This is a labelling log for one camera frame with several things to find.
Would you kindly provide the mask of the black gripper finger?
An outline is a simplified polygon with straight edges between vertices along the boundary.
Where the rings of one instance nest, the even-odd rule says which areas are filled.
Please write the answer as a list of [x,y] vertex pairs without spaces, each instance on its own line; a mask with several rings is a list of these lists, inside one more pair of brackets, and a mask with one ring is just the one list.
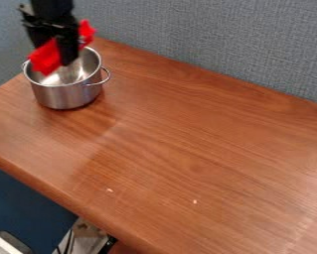
[[49,27],[25,27],[35,48],[39,48],[55,35]]
[[56,33],[61,65],[69,65],[79,57],[79,30],[63,28]]

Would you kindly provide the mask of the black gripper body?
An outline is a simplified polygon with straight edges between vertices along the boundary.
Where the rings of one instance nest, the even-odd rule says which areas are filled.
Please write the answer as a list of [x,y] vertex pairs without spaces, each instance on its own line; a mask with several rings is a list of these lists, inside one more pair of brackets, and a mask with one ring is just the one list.
[[49,27],[53,30],[77,28],[73,3],[21,3],[21,23],[27,27]]

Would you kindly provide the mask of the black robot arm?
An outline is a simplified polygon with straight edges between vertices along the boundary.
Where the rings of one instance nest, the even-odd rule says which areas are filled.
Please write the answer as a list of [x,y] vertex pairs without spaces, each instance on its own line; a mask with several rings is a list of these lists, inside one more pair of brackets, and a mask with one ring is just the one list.
[[79,57],[79,21],[73,8],[73,0],[28,0],[17,8],[33,47],[37,49],[55,40],[63,66]]

